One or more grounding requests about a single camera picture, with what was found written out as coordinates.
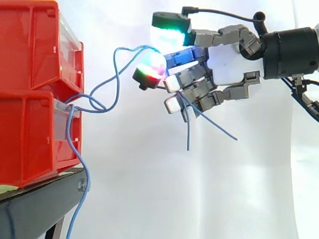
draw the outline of green light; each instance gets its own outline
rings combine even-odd
[[[160,52],[172,53],[183,49],[185,34],[179,30],[151,28],[151,42]]]

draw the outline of cable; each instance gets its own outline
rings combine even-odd
[[[186,119],[187,119],[187,151],[190,150],[190,118],[189,118],[189,113],[188,113],[188,109],[185,103],[185,100],[183,99],[183,96],[181,95],[181,93],[178,91],[177,94],[181,97],[182,102],[184,104],[184,110],[186,113]]]
[[[157,86],[157,89],[161,89],[161,90],[166,90],[166,88],[164,86]]]
[[[201,116],[203,116],[206,120],[208,120],[211,124],[213,124],[215,127],[217,127],[219,130],[221,130],[222,132],[224,132],[226,135],[228,135],[229,137],[231,137],[233,140],[238,141],[238,138],[234,137],[233,135],[231,135],[229,132],[227,132],[226,130],[224,130],[221,126],[219,126],[218,124],[216,124],[214,121],[212,121],[209,117],[207,117],[203,112],[201,112],[195,105],[193,105],[183,94],[179,93],[179,96],[182,97],[182,99],[184,99],[190,106],[193,107],[193,109],[199,113]]]
[[[115,69],[115,76],[113,76],[112,78],[100,83],[99,85],[97,85],[90,93],[90,96],[93,96],[93,94],[99,89],[101,88],[102,86],[104,86],[105,84],[113,81],[114,79],[117,80],[117,93],[116,93],[116,97],[115,97],[115,101],[114,103],[112,104],[112,106],[108,109],[105,109],[105,110],[102,110],[103,113],[106,113],[106,112],[109,112],[111,111],[117,104],[118,100],[119,100],[119,94],[120,94],[120,74],[122,74],[131,64],[132,62],[145,50],[147,49],[151,49],[155,52],[159,52],[156,48],[152,47],[152,46],[148,46],[148,45],[141,45],[141,46],[138,46],[137,48],[135,49],[129,49],[129,48],[126,48],[126,47],[119,47],[117,48],[115,51],[114,51],[114,54],[113,54],[113,64],[114,64],[114,69]],[[118,68],[117,68],[117,64],[116,64],[116,54],[118,51],[120,50],[126,50],[126,51],[130,51],[130,52],[135,52],[135,51],[138,51],[140,50],[132,59],[131,61],[128,62],[128,64],[123,67],[123,69],[121,69],[120,71],[118,71]],[[93,102],[90,100],[90,105],[96,109],[96,110],[99,110],[101,111],[101,109],[95,107],[95,105],[93,104]]]
[[[75,148],[75,146],[74,146],[74,144],[72,142],[72,139],[71,139],[71,135],[70,135],[74,110],[75,110],[74,105],[71,105],[71,111],[70,111],[70,114],[69,114],[69,117],[68,117],[68,120],[67,120],[67,124],[66,124],[66,139],[67,139],[70,147],[72,148],[73,152],[75,153],[75,155],[78,157],[78,159],[80,160],[80,162],[83,165],[83,168],[84,168],[86,176],[87,176],[87,182],[86,182],[86,187],[85,187],[83,196],[81,198],[81,201],[80,201],[79,205],[77,206],[77,208],[76,208],[76,210],[75,210],[75,212],[74,212],[74,214],[72,216],[71,223],[70,223],[70,226],[69,226],[69,229],[68,229],[68,233],[67,233],[67,236],[66,236],[67,239],[70,239],[70,237],[71,237],[71,233],[72,233],[72,229],[73,229],[73,226],[74,226],[74,222],[75,222],[76,217],[78,216],[79,211],[82,208],[82,205],[83,205],[83,203],[84,203],[84,201],[86,199],[86,195],[88,194],[89,188],[91,187],[90,171],[89,171],[88,167],[86,166],[81,154]]]
[[[281,80],[289,87],[291,91],[293,91],[293,87],[289,85],[289,79],[288,78],[281,78]]]
[[[117,104],[118,102],[118,99],[119,99],[119,91],[120,91],[120,74],[122,74],[128,67],[129,65],[137,58],[137,56],[139,54],[141,54],[144,50],[147,50],[147,49],[152,49],[156,52],[159,52],[156,48],[153,48],[151,46],[147,46],[147,45],[142,45],[142,46],[139,46],[135,49],[129,49],[129,48],[126,48],[126,47],[119,47],[117,48],[115,51],[114,51],[114,55],[113,55],[113,63],[114,63],[114,69],[115,69],[115,73],[116,75],[104,82],[102,82],[101,84],[99,84],[97,87],[95,87],[93,89],[93,91],[91,92],[90,95],[87,95],[87,94],[76,94],[76,95],[73,95],[71,96],[70,98],[68,98],[65,103],[68,104],[70,103],[73,99],[75,98],[79,98],[79,97],[83,97],[83,98],[88,98],[89,101],[90,101],[90,104],[91,106],[94,108],[94,110],[88,110],[88,109],[85,109],[85,108],[81,108],[81,107],[75,107],[74,105],[70,105],[71,106],[71,111],[70,111],[70,114],[69,114],[69,117],[68,117],[68,120],[67,120],[67,125],[66,125],[66,138],[67,138],[67,141],[71,147],[71,149],[73,150],[73,152],[75,153],[75,155],[78,157],[78,159],[80,160],[80,162],[82,163],[83,165],[83,168],[86,172],[86,175],[87,175],[87,184],[86,184],[86,187],[85,187],[85,190],[84,190],[84,193],[83,193],[83,196],[81,198],[81,201],[79,203],[79,205],[77,206],[73,216],[72,216],[72,220],[71,220],[71,223],[70,223],[70,226],[69,226],[69,229],[68,229],[68,233],[67,233],[67,239],[70,239],[71,237],[71,234],[72,234],[72,230],[73,230],[73,226],[74,226],[74,223],[75,223],[75,220],[78,216],[78,213],[79,211],[81,210],[82,208],[82,205],[86,199],[86,196],[87,196],[87,193],[89,191],[89,188],[91,187],[91,175],[90,175],[90,171],[87,167],[87,165],[85,164],[81,154],[77,151],[77,149],[75,148],[75,146],[73,145],[73,142],[72,142],[72,139],[71,139],[71,135],[70,135],[70,131],[71,131],[71,125],[72,125],[72,120],[73,120],[73,114],[74,114],[74,111],[75,109],[79,110],[79,111],[83,111],[83,112],[87,112],[87,113],[94,113],[94,114],[102,114],[102,113],[106,113],[106,112],[109,112],[111,111]],[[134,52],[134,51],[137,51],[139,50],[139,52],[132,58],[131,61],[129,61],[129,63],[120,71],[118,71],[118,68],[117,68],[117,64],[116,64],[116,54],[119,50],[127,50],[127,51],[131,51],[131,52]],[[99,102],[98,100],[96,100],[94,97],[93,97],[93,94],[95,91],[97,91],[100,87],[102,87],[103,85],[111,82],[112,80],[114,79],[117,79],[117,92],[116,92],[116,98],[115,98],[115,101],[114,103],[111,105],[111,107],[109,108],[106,108],[101,102]]]
[[[251,19],[251,18],[246,18],[243,16],[235,15],[229,12],[225,11],[220,11],[220,10],[214,10],[214,9],[204,9],[204,8],[197,8],[197,7],[191,7],[191,6],[184,6],[182,9],[182,14],[183,15],[188,15],[188,14],[193,14],[193,13],[198,13],[198,12],[209,12],[209,13],[215,13],[215,14],[220,14],[224,16],[229,16],[232,18],[236,18],[239,20],[243,21],[248,21],[248,22],[264,22],[264,19]]]
[[[312,81],[312,80],[304,80],[306,85],[316,85],[319,86],[319,82],[318,81]]]

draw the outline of robotic hand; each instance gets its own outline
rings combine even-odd
[[[241,24],[218,31],[192,29],[188,15],[197,12],[218,13],[250,21],[254,23],[258,36]],[[153,27],[169,34],[174,31],[177,33],[174,35],[175,42],[179,42],[177,39],[182,36],[183,46],[192,46],[166,55],[167,69],[198,62],[165,78],[167,92],[176,93],[165,101],[167,111],[170,114],[182,111],[186,121],[183,113],[185,101],[187,106],[193,104],[203,113],[224,101],[249,98],[249,86],[259,84],[261,78],[281,79],[291,89],[293,98],[319,122],[319,103],[312,102],[305,95],[307,85],[319,83],[304,79],[304,75],[319,69],[319,24],[314,29],[305,27],[268,33],[264,21],[262,12],[257,12],[253,19],[194,7],[184,7],[182,14],[155,12]],[[161,37],[171,41],[171,37]],[[237,52],[231,49],[231,54],[227,51],[209,54],[209,47],[221,44],[239,44],[239,49]],[[209,68],[209,58],[215,57],[213,67]],[[227,87],[219,91],[220,85]]]

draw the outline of black sensor cap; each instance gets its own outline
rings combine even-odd
[[[154,12],[152,26],[187,33],[190,27],[190,18],[180,13]]]

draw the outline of white fingertip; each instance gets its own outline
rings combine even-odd
[[[168,113],[170,113],[170,114],[174,114],[174,113],[179,112],[181,110],[180,104],[177,100],[177,97],[175,97],[175,96],[166,99],[164,104],[166,106]]]
[[[171,75],[164,80],[164,85],[169,93],[176,92],[180,90],[180,85],[178,83],[176,75]]]

